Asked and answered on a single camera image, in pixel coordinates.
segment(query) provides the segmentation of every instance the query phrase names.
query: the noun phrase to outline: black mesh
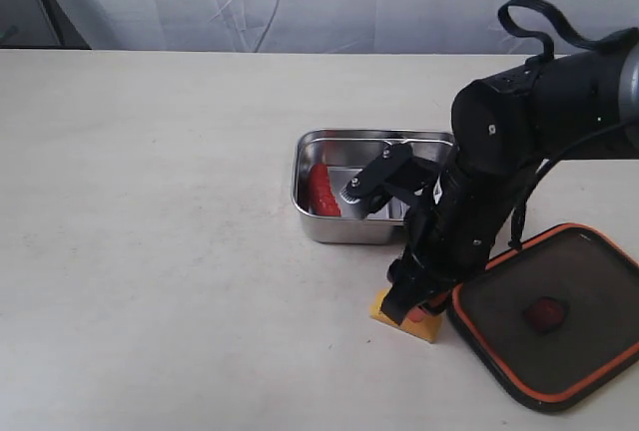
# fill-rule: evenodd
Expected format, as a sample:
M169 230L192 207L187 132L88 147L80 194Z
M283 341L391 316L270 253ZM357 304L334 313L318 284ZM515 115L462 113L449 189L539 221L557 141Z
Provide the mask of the black mesh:
M542 334L524 319L541 297L568 304ZM529 388L566 391L639 341L636 265L580 227L497 265L459 292L459 307L495 354Z

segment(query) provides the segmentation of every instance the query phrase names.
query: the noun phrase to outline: yellow block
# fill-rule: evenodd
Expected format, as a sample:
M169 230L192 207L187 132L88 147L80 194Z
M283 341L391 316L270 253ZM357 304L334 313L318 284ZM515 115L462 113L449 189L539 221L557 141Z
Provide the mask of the yellow block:
M410 321L409 319L405 319L401 326L397 326L379 310L381 308L381 302L383 301L387 293L388 289L383 289L377 294L377 296L375 297L375 301L370 306L370 317L372 319L376 319L377 321L381 321L384 324L392 326L393 328L400 329L401 331L405 331L408 334L412 334L413 336L425 339L426 341L433 343L435 341L435 338L437 337L437 332L441 327L441 315L426 316L423 321L420 321L419 323L415 323Z

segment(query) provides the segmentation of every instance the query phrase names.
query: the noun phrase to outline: lid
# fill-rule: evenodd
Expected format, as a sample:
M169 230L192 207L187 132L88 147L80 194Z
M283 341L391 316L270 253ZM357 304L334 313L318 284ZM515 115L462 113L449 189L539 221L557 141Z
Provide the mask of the lid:
M639 357L639 269L597 231L557 226L488 269L449 314L522 404L566 409Z

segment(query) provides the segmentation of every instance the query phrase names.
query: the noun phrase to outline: orange rim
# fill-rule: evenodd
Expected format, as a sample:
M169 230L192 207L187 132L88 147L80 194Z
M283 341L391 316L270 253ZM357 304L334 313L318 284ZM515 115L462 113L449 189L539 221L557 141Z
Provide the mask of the orange rim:
M610 239L608 239L607 236L601 234L596 229L593 229L593 228L591 228L589 226L586 226L586 225L583 225L583 224L578 224L578 223L566 223L566 224L561 224L560 226L556 226L555 228L552 228L549 231L546 231L546 232L544 232L544 233L542 233L542 234L530 239L529 241L525 242L523 244L523 248L524 249L531 248L531 247L541 243L542 241L550 238L551 236L553 236L555 234L558 234L559 232L564 231L565 229L569 229L569 228L583 228L583 229L587 229L587 230L590 230L590 231L598 234L603 239L605 239L608 242L608 244L612 245L617 251L619 251L623 256L625 256L631 262L636 264L636 261L634 261L632 258L630 258L630 256L628 256L626 253L624 253L623 250L621 250L619 248L619 246L617 246ZM512 249L511 251L508 251L506 253L503 253L500 256L497 256L494 259L492 259L488 263L488 265L486 266L486 269L491 269L494 266L497 266L498 264L503 263L507 259L512 258L516 254L517 254L517 251L514 250L514 249ZM584 388L586 388L587 386L591 385L592 383L594 383L595 381L597 381L601 377L605 376L607 373L609 373L614 368L619 366L625 360L627 360L628 358L633 356L635 353L639 352L639 342L637 342L637 343L633 344L631 347L629 347L628 349L626 349L624 352L619 354L617 357L615 357L614 359L612 359L608 363L606 363L603 366L601 366L596 371L594 371L591 374L589 374L588 376L586 376L581 381L579 381L579 382L573 384L572 386L570 386L565 391L563 391L561 393L556 393L556 394L540 393L540 392L535 391L534 389L528 387L525 383L523 383L517 377L517 375L512 371L512 369L510 369L510 367L508 367L508 365L506 363L504 363L503 360L488 345L488 343L486 342L484 337L481 335L481 333L479 333L477 328L473 325L472 321L470 321L470 319L468 318L466 313L461 308L461 305L459 304L459 291L461 290L462 287L463 287L463 284L457 286L452 291L452 306L454 307L454 310L455 310L455 313L457 313L457 316L461 319L461 321L464 323L464 325L472 333L472 335L477 340L477 342L481 345L481 347L488 353L488 355L490 355L490 358L497 364L499 369L501 369L501 371L508 377L508 379L512 382L512 384L514 384L524 394L530 396L531 398L537 399L539 401L544 401L544 402L547 402L547 403L558 403L558 402L570 399L575 394L577 394L579 391L583 390Z

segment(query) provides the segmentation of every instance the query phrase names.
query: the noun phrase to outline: black cable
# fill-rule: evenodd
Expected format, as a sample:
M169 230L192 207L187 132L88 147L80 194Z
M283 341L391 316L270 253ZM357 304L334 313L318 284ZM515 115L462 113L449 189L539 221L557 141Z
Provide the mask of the black cable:
M618 124L611 125L610 127L606 127L597 132L594 132L590 135L587 135L569 146L563 149L561 152L557 153L554 157L548 160L545 164L539 167L535 177L530 181L530 183L523 189L521 195L519 196L519 200L515 205L514 211L512 213L512 219L510 222L510 242L508 245L511 248L515 248L517 250L521 250L521 236L523 235L523 228L526 222L526 202L530 199L530 196L535 191L539 182L543 180L543 178L548 175L548 173L559 163L561 162L570 152L574 151L574 149L581 147L594 139L598 139L604 135L610 134L612 132L616 132L617 130L623 129L630 125L634 125L639 123L639 115L636 117L632 117L630 119L622 120Z

